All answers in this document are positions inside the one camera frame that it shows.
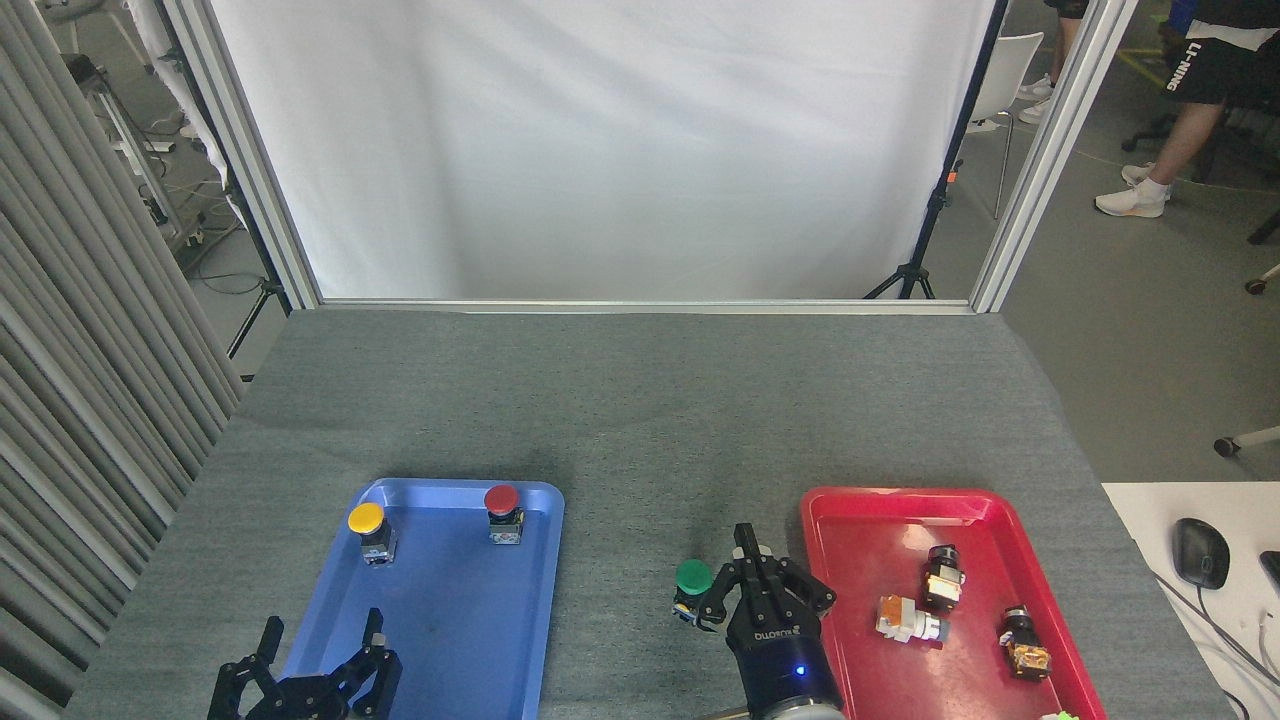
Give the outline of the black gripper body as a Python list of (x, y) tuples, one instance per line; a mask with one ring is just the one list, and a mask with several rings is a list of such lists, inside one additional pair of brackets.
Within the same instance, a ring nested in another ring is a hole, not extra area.
[(289, 676), (269, 683), (246, 719), (347, 719), (347, 698), (329, 676)]
[(844, 698), (820, 641), (820, 619), (794, 597), (742, 597), (726, 643), (736, 657), (751, 717), (810, 710), (841, 717)]

